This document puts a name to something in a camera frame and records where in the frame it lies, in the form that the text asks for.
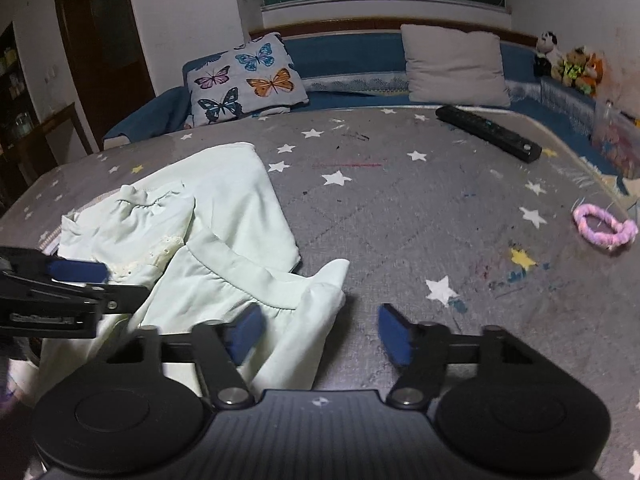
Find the door frame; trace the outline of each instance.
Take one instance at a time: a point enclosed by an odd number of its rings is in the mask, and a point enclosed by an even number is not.
[[[68,62],[69,69],[71,70],[71,77],[74,80],[74,87],[76,88],[76,93],[78,94],[78,99],[80,101],[79,103],[80,108],[82,108],[82,111],[84,112],[84,108],[82,106],[82,97],[80,95],[80,92],[78,91],[78,84],[76,83],[76,79],[81,79],[79,76],[79,70],[78,70],[78,67],[75,65],[73,56],[69,56],[69,52],[71,52],[71,46],[70,46],[68,28],[66,27],[66,16],[65,16],[65,8],[63,5],[63,0],[54,0],[54,1],[56,4],[56,15],[58,17],[58,27],[60,29],[60,36],[62,37],[62,44],[65,48],[66,62]],[[131,3],[131,0],[127,0],[127,9],[129,11],[131,22],[134,25],[134,32],[137,39],[136,50],[138,51],[138,55],[140,56],[140,59],[144,62],[144,65],[146,68],[143,82],[148,84],[151,87],[154,94],[156,94],[156,89],[154,88],[153,82],[151,81],[151,76],[149,75],[149,66],[146,63],[145,53],[142,50],[142,42],[140,41],[140,34],[138,31],[138,23],[136,22],[136,17],[135,17],[135,14],[133,13],[133,4]],[[92,135],[94,136],[95,142],[98,144],[98,150],[101,152],[104,149],[102,138],[98,138],[95,135],[94,128],[92,127],[90,118],[87,117],[86,114],[85,114],[85,117],[87,122],[89,123],[89,128],[91,130]]]

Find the beige pillow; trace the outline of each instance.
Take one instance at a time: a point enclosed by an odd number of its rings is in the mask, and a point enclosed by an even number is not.
[[[411,101],[510,105],[498,36],[425,25],[400,31]]]

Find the storage bin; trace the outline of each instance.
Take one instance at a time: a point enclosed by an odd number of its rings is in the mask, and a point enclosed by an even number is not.
[[[596,103],[591,143],[622,176],[640,178],[640,128],[611,102]]]

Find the panda plush toy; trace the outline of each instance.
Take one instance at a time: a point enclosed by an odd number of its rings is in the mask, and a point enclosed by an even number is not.
[[[538,38],[536,51],[533,61],[533,75],[536,77],[551,76],[564,64],[564,56],[558,49],[558,38],[550,30]]]

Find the metal screw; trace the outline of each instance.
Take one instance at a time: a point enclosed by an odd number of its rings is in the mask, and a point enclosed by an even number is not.
[[[399,390],[394,391],[391,397],[395,402],[404,404],[405,406],[418,404],[424,399],[422,392],[415,388],[400,388]]]
[[[233,405],[240,404],[241,402],[245,402],[249,398],[249,392],[247,390],[243,390],[242,388],[225,388],[224,390],[220,390],[218,393],[218,398],[224,402],[225,404]]]

